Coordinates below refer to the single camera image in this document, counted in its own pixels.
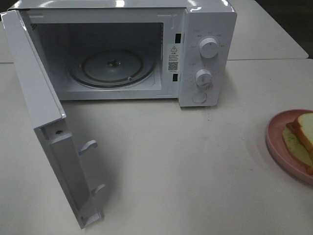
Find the round door release button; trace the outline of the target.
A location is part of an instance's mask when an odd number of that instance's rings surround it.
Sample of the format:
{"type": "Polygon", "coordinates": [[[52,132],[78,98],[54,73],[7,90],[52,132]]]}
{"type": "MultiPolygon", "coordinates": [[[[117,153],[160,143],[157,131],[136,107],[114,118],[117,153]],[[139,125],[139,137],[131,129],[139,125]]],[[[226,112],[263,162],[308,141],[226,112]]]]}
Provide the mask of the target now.
{"type": "Polygon", "coordinates": [[[205,92],[197,92],[193,94],[192,96],[193,102],[197,104],[204,103],[206,99],[207,99],[207,95],[205,92]]]}

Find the white timer knob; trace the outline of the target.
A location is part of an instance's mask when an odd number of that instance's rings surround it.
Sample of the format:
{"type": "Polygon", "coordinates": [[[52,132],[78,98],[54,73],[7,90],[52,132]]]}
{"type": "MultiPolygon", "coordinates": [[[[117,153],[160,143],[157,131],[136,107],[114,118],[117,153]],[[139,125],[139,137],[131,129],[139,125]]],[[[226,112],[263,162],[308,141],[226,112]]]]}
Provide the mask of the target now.
{"type": "Polygon", "coordinates": [[[199,70],[195,74],[196,85],[199,87],[210,86],[213,80],[213,76],[209,70],[199,70]]]}

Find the white microwave door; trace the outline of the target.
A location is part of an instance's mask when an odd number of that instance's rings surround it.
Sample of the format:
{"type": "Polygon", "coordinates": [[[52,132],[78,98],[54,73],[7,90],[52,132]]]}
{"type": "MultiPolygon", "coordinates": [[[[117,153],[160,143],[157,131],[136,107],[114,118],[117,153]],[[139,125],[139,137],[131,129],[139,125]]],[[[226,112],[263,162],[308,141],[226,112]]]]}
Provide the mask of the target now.
{"type": "Polygon", "coordinates": [[[24,11],[3,12],[1,19],[34,132],[83,229],[102,217],[94,198],[105,185],[90,189],[79,159],[97,147],[97,141],[85,143],[80,150],[75,147],[67,116],[49,78],[39,26],[24,11]]]}

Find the pink round plate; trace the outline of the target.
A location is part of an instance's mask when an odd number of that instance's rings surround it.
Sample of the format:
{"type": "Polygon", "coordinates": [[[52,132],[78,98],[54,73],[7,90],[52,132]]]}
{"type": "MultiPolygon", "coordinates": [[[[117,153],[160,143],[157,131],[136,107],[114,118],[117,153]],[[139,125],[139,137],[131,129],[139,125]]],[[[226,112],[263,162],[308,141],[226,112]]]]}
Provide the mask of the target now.
{"type": "Polygon", "coordinates": [[[312,111],[291,109],[282,111],[273,116],[266,129],[266,145],[272,158],[285,172],[298,180],[312,185],[312,175],[307,174],[304,164],[297,161],[289,153],[283,140],[283,130],[286,124],[293,122],[298,116],[306,113],[312,113],[312,111]]]}

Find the toast sandwich with lettuce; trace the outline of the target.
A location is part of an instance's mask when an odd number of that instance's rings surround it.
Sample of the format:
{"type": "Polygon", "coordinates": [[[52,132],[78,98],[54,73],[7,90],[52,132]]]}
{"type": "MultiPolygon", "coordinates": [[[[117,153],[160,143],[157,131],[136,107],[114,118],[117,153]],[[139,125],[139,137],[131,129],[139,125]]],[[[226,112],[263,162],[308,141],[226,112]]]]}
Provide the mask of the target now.
{"type": "Polygon", "coordinates": [[[293,122],[287,123],[283,131],[283,140],[292,157],[303,165],[308,175],[312,175],[313,114],[302,114],[293,122]]]}

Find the white warning label sticker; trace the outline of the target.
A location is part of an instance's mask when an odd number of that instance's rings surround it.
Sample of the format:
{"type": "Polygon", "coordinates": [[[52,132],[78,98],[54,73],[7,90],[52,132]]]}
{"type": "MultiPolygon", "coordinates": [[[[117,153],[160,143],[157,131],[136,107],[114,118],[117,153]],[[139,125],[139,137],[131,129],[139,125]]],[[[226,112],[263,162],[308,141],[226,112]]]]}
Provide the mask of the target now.
{"type": "Polygon", "coordinates": [[[180,55],[181,55],[180,44],[168,44],[167,69],[169,72],[177,72],[179,70],[180,55]]]}

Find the white microwave oven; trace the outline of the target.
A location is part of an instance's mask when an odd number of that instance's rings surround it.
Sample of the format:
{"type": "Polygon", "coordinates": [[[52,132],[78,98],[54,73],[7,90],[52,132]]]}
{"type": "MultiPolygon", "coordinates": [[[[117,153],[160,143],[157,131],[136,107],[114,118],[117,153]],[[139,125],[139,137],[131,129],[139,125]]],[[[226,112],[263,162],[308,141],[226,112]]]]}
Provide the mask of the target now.
{"type": "Polygon", "coordinates": [[[182,107],[218,103],[237,13],[225,0],[20,0],[9,10],[24,11],[38,33],[50,81],[59,100],[176,98],[182,107]],[[219,53],[205,59],[199,43],[218,39],[219,53]],[[180,44],[179,70],[167,69],[168,44],[180,44]],[[69,74],[70,64],[104,50],[140,51],[156,58],[153,72],[125,87],[93,88],[69,74]],[[196,85],[195,74],[209,70],[210,86],[196,85]],[[205,92],[204,103],[193,94],[205,92]]]}

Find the upper white power knob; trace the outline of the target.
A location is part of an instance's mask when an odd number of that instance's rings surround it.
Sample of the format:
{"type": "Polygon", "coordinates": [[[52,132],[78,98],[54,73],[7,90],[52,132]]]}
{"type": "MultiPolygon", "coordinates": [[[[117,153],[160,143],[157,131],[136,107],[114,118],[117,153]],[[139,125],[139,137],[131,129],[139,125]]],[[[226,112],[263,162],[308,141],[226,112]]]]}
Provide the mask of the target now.
{"type": "Polygon", "coordinates": [[[205,37],[199,43],[200,54],[205,59],[210,59],[219,53],[220,44],[215,37],[205,37]]]}

